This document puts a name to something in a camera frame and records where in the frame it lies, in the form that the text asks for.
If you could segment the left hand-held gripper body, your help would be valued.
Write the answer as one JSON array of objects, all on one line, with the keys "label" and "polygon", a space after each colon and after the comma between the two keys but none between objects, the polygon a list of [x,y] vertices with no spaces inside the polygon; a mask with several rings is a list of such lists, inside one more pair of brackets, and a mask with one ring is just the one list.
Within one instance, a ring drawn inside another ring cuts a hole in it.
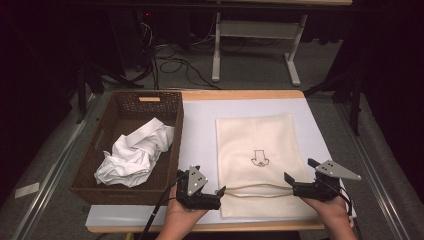
[{"label": "left hand-held gripper body", "polygon": [[220,199],[216,194],[204,194],[203,187],[208,179],[200,172],[189,167],[178,171],[176,199],[188,210],[219,210]]}]

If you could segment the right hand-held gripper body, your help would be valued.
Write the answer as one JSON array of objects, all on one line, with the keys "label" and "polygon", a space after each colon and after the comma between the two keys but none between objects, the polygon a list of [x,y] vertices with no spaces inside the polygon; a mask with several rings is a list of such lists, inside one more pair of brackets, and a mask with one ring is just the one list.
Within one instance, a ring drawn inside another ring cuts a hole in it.
[{"label": "right hand-held gripper body", "polygon": [[355,181],[362,179],[359,174],[332,160],[320,163],[319,166],[313,169],[315,170],[315,180],[312,183],[295,181],[292,187],[294,196],[325,202],[334,199],[340,194],[341,179]]}]

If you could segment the cream drawstring laundry bag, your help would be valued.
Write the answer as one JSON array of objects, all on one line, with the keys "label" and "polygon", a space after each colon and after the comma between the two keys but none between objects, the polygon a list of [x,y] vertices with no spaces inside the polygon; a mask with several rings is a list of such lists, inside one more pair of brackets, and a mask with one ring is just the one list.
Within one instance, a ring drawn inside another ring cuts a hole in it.
[{"label": "cream drawstring laundry bag", "polygon": [[290,114],[218,119],[217,159],[224,218],[313,218],[315,211],[293,195],[289,174],[310,177],[297,144]]}]

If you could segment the white garment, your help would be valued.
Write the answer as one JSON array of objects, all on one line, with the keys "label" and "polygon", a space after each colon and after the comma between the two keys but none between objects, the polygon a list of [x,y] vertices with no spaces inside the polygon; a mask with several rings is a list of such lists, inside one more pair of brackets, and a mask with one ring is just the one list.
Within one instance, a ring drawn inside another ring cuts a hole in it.
[{"label": "white garment", "polygon": [[145,183],[160,155],[173,143],[175,128],[156,117],[129,135],[120,135],[94,173],[97,184],[132,188]]}]

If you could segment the brown wicker basket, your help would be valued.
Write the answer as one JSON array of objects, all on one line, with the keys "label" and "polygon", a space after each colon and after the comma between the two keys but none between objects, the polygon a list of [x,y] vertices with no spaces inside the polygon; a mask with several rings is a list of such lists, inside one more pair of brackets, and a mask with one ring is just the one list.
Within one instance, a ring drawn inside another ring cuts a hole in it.
[{"label": "brown wicker basket", "polygon": [[[96,182],[94,173],[121,135],[157,118],[175,128],[170,149],[162,153],[146,182],[129,188]],[[169,91],[114,92],[97,121],[97,129],[79,165],[70,191],[92,205],[154,205],[175,180],[183,128],[182,94]]]}]

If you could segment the person's right hand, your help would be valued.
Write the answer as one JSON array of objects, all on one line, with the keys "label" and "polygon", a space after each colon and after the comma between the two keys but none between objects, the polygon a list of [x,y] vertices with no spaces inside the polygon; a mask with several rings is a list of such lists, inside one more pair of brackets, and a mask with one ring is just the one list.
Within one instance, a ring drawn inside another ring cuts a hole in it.
[{"label": "person's right hand", "polygon": [[310,198],[303,198],[303,201],[317,212],[325,229],[330,233],[351,229],[346,204],[341,197],[325,202]]}]

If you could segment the person's left hand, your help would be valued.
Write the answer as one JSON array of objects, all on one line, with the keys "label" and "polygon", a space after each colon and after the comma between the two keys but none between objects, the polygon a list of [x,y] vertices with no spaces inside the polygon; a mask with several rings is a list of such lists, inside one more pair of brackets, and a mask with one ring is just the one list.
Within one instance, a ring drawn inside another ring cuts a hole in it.
[{"label": "person's left hand", "polygon": [[177,187],[170,190],[170,200],[167,204],[164,228],[172,233],[189,233],[197,222],[207,213],[207,210],[187,210],[176,199]]}]

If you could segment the white table mat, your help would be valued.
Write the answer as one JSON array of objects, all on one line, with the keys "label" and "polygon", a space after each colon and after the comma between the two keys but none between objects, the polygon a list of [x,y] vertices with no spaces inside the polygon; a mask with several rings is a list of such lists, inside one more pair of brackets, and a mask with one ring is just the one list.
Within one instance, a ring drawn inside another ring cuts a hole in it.
[{"label": "white table mat", "polygon": [[[208,178],[204,190],[208,193],[220,185],[216,121],[248,117],[270,117],[289,114],[293,118],[295,140],[299,149],[306,182],[314,178],[314,169],[307,164],[310,158],[323,163],[330,159],[322,134],[304,98],[250,100],[189,100],[184,103],[182,143],[179,166],[198,165]],[[197,231],[251,231],[255,227],[268,229],[320,229],[315,211],[297,196],[283,197],[271,206],[267,198],[256,205],[240,208],[241,217],[225,217],[222,211],[209,211],[199,221]],[[140,232],[151,214],[155,219],[151,229],[159,230],[165,219],[165,209],[153,205],[93,205],[86,227],[91,232]]]}]

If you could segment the black stand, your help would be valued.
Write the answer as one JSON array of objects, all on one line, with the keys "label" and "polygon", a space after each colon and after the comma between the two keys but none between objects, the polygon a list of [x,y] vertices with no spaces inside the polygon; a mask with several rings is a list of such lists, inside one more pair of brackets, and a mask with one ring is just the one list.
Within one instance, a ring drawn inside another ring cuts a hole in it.
[{"label": "black stand", "polygon": [[143,88],[143,85],[137,84],[135,81],[128,80],[122,75],[113,74],[97,64],[88,62],[83,63],[77,73],[77,96],[79,109],[78,123],[81,123],[88,113],[86,88],[89,88],[93,94],[102,94],[104,92],[104,77],[107,77],[108,79],[127,88]]},{"label": "black stand", "polygon": [[362,77],[363,71],[359,68],[353,68],[337,76],[330,77],[329,79],[305,90],[303,94],[305,97],[309,97],[317,92],[333,89],[334,93],[332,95],[332,100],[334,103],[350,104],[349,125],[353,133],[358,136]]}]

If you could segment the wooden table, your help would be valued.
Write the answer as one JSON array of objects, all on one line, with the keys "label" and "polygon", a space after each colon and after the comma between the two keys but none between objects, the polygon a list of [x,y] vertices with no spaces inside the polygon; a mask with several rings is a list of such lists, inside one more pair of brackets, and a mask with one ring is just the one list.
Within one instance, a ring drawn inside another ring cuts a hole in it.
[{"label": "wooden table", "polygon": [[[183,136],[179,166],[199,165],[209,178],[205,190],[218,187],[215,120],[224,117],[261,117],[291,113],[302,157],[324,162],[331,158],[310,107],[298,90],[192,90],[182,93]],[[93,233],[128,233],[143,230],[153,208],[142,205],[93,205],[86,227]],[[252,232],[318,230],[313,218],[232,218],[217,211],[206,214],[196,232]]]}]

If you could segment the dark computer tower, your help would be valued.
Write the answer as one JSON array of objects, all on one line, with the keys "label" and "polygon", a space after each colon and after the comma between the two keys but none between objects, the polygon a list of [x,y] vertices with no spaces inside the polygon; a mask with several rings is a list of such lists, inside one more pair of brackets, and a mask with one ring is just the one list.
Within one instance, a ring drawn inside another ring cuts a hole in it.
[{"label": "dark computer tower", "polygon": [[150,61],[149,31],[142,27],[135,10],[110,10],[109,17],[124,68],[141,71]]}]

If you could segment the white tape strip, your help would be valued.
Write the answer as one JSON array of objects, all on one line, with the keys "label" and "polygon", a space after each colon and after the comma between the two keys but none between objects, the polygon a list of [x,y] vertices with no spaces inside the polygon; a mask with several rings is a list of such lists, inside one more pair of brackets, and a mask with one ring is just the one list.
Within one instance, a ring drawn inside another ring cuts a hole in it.
[{"label": "white tape strip", "polygon": [[18,188],[15,190],[15,198],[21,198],[33,193],[37,193],[39,191],[39,188],[40,188],[39,182]]}]

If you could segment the metal floor rail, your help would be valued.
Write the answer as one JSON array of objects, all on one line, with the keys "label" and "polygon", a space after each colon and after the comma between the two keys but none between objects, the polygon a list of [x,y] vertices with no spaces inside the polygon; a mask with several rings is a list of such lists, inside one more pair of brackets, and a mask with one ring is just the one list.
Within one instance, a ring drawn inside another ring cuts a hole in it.
[{"label": "metal floor rail", "polygon": [[88,97],[88,113],[78,123],[74,107],[42,145],[18,188],[40,183],[37,193],[15,198],[17,226],[10,240],[86,240],[94,235],[85,227],[90,206],[69,191],[83,155],[99,97]]},{"label": "metal floor rail", "polygon": [[371,162],[371,158],[365,149],[365,145],[360,139],[360,136],[353,131],[353,128],[350,125],[348,111],[345,109],[343,104],[336,104],[335,108],[347,128],[357,152],[359,153],[361,166],[364,171],[363,179],[367,179],[392,235],[395,240],[410,240],[410,236],[398,215],[398,211]]}]

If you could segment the white metal desk frame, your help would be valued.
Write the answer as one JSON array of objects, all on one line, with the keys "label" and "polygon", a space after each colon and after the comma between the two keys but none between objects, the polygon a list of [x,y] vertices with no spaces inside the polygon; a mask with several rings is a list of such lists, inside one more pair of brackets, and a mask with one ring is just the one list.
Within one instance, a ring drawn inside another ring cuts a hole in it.
[{"label": "white metal desk frame", "polygon": [[212,81],[220,81],[221,51],[220,43],[222,37],[239,38],[261,38],[291,40],[292,47],[284,54],[285,63],[289,72],[291,83],[294,86],[301,84],[294,58],[300,44],[308,16],[302,15],[295,23],[222,20],[221,14],[215,14],[215,45],[212,63]]}]

